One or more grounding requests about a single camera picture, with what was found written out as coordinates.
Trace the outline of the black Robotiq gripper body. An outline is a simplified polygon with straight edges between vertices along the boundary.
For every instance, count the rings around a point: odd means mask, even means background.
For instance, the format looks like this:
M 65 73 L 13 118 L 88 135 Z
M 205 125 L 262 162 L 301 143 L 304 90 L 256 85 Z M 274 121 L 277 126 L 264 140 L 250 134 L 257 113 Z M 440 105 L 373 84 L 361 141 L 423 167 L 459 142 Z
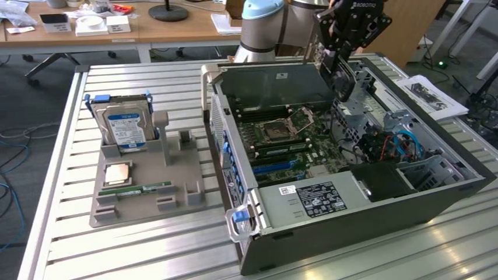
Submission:
M 383 14 L 385 1 L 333 1 L 331 8 L 339 18 L 340 28 L 348 31 L 348 38 L 361 22 L 361 18 L 369 14 L 373 17 Z

